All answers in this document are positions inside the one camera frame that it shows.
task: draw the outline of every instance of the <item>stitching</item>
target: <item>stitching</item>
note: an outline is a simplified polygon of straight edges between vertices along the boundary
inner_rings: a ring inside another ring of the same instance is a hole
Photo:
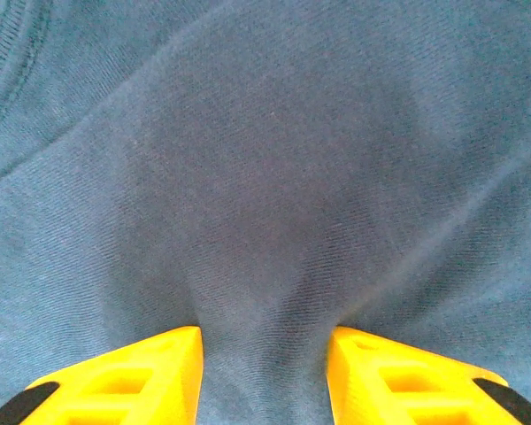
[[[2,105],[2,108],[0,110],[0,124],[2,124],[2,121],[4,120],[5,116],[7,115],[8,111],[12,107],[13,102],[18,98],[19,93],[22,89],[22,87],[26,84],[27,79],[29,78],[29,75],[32,72],[32,69],[35,65],[35,60],[37,58],[37,55],[39,51],[41,50],[41,47],[43,46],[43,41],[45,37],[45,33],[47,32],[49,25],[50,25],[50,10],[51,10],[51,0],[49,0],[46,5],[43,6],[39,19],[37,20],[37,30],[29,35],[29,49],[27,52],[26,60],[24,61],[24,64],[22,65],[22,71],[18,78],[18,83],[16,84],[16,87],[10,92],[10,95]]]
[[[0,73],[12,52],[23,19],[25,0],[8,0],[0,19]]]

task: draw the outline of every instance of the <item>yellow plastic part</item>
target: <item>yellow plastic part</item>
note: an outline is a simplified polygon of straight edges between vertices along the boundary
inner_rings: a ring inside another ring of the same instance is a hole
[[[327,380],[336,425],[519,425],[476,385],[488,370],[351,328],[336,328]]]
[[[190,425],[203,379],[197,327],[177,328],[32,383],[60,387],[23,425]]]

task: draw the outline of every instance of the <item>blue cloth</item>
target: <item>blue cloth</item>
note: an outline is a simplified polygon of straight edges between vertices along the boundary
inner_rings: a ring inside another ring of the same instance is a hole
[[[531,2],[0,0],[0,405],[194,324],[199,423],[331,423],[339,323],[531,400]]]

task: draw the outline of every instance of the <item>yellow 3d printed part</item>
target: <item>yellow 3d printed part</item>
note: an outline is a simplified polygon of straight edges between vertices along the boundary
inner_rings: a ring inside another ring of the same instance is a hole
[[[178,328],[34,382],[59,386],[22,424],[194,424],[202,378],[201,331]]]
[[[327,379],[336,425],[517,425],[473,381],[500,376],[351,328],[328,346]]]

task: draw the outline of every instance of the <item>blue fabric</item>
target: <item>blue fabric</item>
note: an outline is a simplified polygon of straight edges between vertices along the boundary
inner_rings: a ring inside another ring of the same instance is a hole
[[[195,324],[198,423],[331,423],[339,323],[531,400],[531,2],[0,0],[0,405]]]

